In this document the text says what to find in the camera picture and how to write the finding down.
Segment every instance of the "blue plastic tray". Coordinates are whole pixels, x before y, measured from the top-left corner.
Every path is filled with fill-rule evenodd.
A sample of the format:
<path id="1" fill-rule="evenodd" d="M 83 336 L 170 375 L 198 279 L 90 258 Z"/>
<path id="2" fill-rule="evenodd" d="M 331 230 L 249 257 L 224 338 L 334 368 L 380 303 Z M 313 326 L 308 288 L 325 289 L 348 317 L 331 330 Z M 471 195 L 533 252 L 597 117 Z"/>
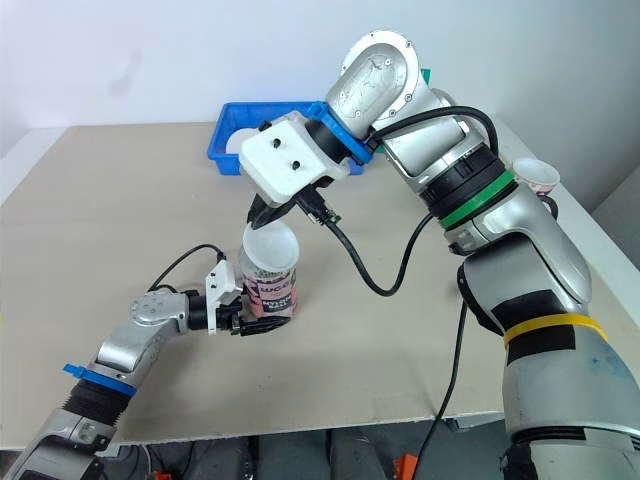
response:
<path id="1" fill-rule="evenodd" d="M 226 153 L 227 141 L 236 130 L 258 128 L 265 120 L 274 120 L 293 110 L 303 115 L 313 102 L 231 102 L 225 103 L 218 117 L 216 129 L 209 142 L 207 156 L 216 162 L 222 175 L 240 175 L 237 153 Z M 349 159 L 351 175 L 360 175 L 363 168 Z"/>

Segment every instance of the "green ring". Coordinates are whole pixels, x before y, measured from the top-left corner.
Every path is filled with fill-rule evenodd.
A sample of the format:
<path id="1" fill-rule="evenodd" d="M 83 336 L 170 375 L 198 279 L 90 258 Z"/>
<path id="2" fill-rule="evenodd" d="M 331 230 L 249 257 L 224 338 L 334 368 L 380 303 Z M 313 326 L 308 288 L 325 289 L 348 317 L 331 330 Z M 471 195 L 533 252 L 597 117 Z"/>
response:
<path id="1" fill-rule="evenodd" d="M 467 215 L 473 213 L 478 208 L 482 207 L 485 203 L 491 200 L 497 193 L 506 187 L 515 176 L 513 173 L 504 171 L 502 174 L 496 178 L 489 185 L 484 187 L 478 193 L 476 193 L 469 200 L 464 202 L 458 208 L 456 208 L 449 215 L 440 220 L 440 225 L 444 228 L 449 228 L 451 225 L 455 225 L 460 220 L 462 220 Z"/>

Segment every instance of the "black ribbed joint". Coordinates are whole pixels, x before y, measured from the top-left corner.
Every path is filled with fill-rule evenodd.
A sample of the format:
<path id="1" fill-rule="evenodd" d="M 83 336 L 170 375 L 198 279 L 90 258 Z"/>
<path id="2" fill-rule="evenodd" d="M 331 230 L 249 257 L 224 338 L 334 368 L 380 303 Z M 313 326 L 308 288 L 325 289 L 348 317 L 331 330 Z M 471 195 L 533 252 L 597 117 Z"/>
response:
<path id="1" fill-rule="evenodd" d="M 205 330 L 209 326 L 207 319 L 207 297 L 204 295 L 189 296 L 189 315 L 187 326 L 189 330 Z"/>
<path id="2" fill-rule="evenodd" d="M 115 425 L 131 397 L 103 385 L 80 380 L 62 408 L 105 425 Z"/>
<path id="3" fill-rule="evenodd" d="M 351 156 L 351 151 L 324 123 L 311 118 L 305 122 L 304 126 L 313 141 L 334 162 L 340 163 L 344 158 Z"/>
<path id="4" fill-rule="evenodd" d="M 436 177 L 420 195 L 429 211 L 442 219 L 504 173 L 502 161 L 482 145 Z"/>

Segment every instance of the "yellow band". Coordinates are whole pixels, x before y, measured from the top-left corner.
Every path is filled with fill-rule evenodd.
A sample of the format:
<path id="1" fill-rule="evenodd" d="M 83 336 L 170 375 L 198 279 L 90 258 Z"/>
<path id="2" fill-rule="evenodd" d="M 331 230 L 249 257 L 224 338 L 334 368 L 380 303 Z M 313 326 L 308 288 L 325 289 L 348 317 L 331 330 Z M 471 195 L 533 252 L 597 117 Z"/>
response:
<path id="1" fill-rule="evenodd" d="M 577 313 L 560 313 L 557 315 L 546 315 L 544 317 L 532 318 L 526 322 L 519 323 L 518 325 L 511 327 L 504 333 L 504 346 L 509 345 L 509 342 L 523 333 L 538 330 L 546 327 L 557 327 L 559 325 L 578 325 L 580 327 L 593 328 L 600 336 L 609 341 L 607 334 L 598 322 L 591 317 L 585 317 L 584 315 L 578 315 Z"/>

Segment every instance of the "white table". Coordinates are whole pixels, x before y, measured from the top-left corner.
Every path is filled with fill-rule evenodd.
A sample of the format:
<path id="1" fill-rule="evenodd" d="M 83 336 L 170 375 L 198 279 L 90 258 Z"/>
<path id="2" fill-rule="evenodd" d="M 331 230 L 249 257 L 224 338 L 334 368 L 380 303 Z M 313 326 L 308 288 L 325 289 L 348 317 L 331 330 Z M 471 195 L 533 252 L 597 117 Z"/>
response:
<path id="1" fill-rule="evenodd" d="M 85 364 L 175 257 L 212 242 L 235 259 L 253 194 L 205 158 L 211 132 L 211 124 L 72 128 L 5 201 L 0 448 L 27 443 L 75 383 L 61 367 Z M 374 278 L 389 284 L 422 202 L 382 159 L 326 197 Z M 299 211 L 287 222 L 302 250 L 296 318 L 268 335 L 191 332 L 173 341 L 116 442 L 433 417 L 461 301 L 462 259 L 449 254 L 441 229 L 425 229 L 403 288 L 381 298 L 325 228 Z M 201 288 L 213 261 L 198 254 L 171 283 Z M 591 311 L 638 377 L 640 331 L 597 274 Z M 449 416 L 502 410 L 502 339 L 469 320 Z"/>

